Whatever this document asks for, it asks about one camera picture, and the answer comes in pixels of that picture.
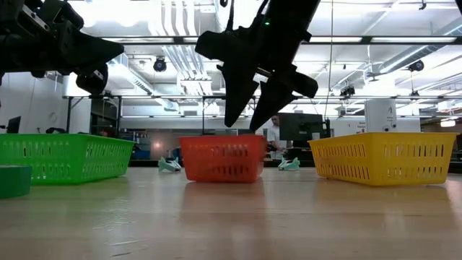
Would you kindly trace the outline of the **white box device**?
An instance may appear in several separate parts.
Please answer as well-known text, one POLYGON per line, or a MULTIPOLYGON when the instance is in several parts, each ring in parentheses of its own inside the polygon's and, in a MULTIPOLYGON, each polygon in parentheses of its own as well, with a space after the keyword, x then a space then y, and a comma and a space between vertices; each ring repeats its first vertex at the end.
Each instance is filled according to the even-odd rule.
POLYGON ((366 132, 396 131, 396 101, 371 99, 365 102, 366 132))

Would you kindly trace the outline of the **black shelving rack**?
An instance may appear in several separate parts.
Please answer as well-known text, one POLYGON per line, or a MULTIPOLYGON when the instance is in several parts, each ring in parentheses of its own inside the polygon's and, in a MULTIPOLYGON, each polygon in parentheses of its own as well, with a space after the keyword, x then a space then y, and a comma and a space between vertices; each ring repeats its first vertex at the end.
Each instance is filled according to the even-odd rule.
POLYGON ((100 134, 103 129, 120 131, 123 99, 120 95, 63 96, 67 132, 100 134))

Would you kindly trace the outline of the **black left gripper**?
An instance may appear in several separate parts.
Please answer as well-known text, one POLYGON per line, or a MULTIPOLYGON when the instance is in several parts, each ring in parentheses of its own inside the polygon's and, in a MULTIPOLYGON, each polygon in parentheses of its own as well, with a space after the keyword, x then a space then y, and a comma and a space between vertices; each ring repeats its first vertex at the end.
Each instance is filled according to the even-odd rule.
POLYGON ((100 95, 107 63, 124 47, 82 32, 84 19, 67 0, 0 0, 0 75, 47 71, 68 75, 78 88, 100 95), (63 53, 69 53, 64 63, 63 53))

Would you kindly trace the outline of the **orange plastic basket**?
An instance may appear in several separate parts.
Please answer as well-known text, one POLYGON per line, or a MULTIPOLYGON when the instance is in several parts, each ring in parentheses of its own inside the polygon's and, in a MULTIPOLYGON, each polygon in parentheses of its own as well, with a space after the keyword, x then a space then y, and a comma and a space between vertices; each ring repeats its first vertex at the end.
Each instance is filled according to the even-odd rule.
POLYGON ((186 178, 195 182, 253 183, 263 171, 264 136, 185 136, 180 150, 186 178))

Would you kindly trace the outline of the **yellow plastic basket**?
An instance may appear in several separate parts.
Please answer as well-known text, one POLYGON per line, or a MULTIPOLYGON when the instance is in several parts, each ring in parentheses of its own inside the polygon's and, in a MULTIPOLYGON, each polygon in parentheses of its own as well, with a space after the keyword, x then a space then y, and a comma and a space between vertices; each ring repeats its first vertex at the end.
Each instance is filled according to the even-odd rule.
POLYGON ((446 181, 451 132, 371 132, 309 142, 320 177, 369 186, 441 184, 446 181))

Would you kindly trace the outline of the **small dark monitor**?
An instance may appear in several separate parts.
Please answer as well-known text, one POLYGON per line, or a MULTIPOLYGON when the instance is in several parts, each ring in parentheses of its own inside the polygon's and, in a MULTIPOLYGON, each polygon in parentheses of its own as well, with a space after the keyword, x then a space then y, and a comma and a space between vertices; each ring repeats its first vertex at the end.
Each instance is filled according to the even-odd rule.
POLYGON ((21 122, 21 116, 14 117, 9 119, 6 132, 8 134, 18 134, 19 133, 19 127, 20 127, 20 122, 21 122))

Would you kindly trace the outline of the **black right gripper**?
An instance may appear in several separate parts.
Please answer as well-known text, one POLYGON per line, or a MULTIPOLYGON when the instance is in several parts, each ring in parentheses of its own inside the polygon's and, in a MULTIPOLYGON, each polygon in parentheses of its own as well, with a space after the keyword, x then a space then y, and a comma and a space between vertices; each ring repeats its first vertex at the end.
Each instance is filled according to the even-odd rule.
POLYGON ((225 126, 238 120, 258 83, 255 74, 270 76, 261 83, 261 96, 250 122, 256 131, 297 97, 314 98, 315 79, 297 72, 293 64, 301 42, 308 42, 310 23, 321 0, 262 0, 252 24, 254 50, 243 39, 225 32, 206 31, 197 40, 195 52, 218 60, 225 81, 225 126))

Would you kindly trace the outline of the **person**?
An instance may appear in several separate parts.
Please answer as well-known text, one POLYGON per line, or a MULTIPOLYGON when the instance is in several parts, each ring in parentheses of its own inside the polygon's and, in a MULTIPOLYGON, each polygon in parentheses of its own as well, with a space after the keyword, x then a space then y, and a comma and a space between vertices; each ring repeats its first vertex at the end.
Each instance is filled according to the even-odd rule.
POLYGON ((271 154, 271 158, 274 160, 281 160, 283 158, 284 153, 287 151, 287 141, 280 139, 279 116, 272 116, 271 122, 272 125, 267 130, 267 141, 275 149, 275 151, 273 151, 271 154))

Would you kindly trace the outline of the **green plastic basket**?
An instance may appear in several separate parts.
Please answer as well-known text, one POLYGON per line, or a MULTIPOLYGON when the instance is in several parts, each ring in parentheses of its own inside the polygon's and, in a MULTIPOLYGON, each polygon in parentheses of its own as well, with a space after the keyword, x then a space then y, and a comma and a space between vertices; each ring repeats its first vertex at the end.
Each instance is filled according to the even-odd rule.
POLYGON ((72 185, 126 173, 134 143, 89 134, 0 134, 0 165, 32 168, 32 185, 72 185))

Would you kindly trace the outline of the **green tape roll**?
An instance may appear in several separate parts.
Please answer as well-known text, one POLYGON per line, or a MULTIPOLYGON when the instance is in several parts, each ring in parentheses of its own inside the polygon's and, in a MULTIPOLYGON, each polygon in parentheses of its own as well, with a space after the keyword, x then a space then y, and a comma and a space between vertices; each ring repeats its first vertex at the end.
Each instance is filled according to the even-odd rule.
POLYGON ((0 165, 0 199, 30 193, 32 168, 21 165, 0 165))

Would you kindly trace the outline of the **black monitor on stand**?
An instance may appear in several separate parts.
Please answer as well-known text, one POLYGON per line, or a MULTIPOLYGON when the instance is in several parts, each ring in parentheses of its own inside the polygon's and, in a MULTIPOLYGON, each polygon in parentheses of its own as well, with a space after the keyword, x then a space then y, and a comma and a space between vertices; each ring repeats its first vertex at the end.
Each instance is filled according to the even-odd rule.
POLYGON ((280 113, 279 124, 280 139, 292 141, 294 147, 308 147, 309 141, 325 136, 320 114, 280 113))

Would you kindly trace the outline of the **black overhead frame beam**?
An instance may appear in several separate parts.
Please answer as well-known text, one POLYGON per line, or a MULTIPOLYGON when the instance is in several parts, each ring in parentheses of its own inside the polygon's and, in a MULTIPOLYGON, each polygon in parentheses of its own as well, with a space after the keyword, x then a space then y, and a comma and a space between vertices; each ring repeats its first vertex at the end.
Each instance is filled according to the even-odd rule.
MULTIPOLYGON (((125 36, 105 37, 109 40, 121 43, 125 46, 168 46, 168 45, 195 45, 198 36, 125 36)), ((462 46, 462 36, 437 35, 437 36, 312 36, 309 41, 303 40, 302 45, 341 45, 341 46, 368 46, 368 45, 393 45, 393 46, 462 46)))

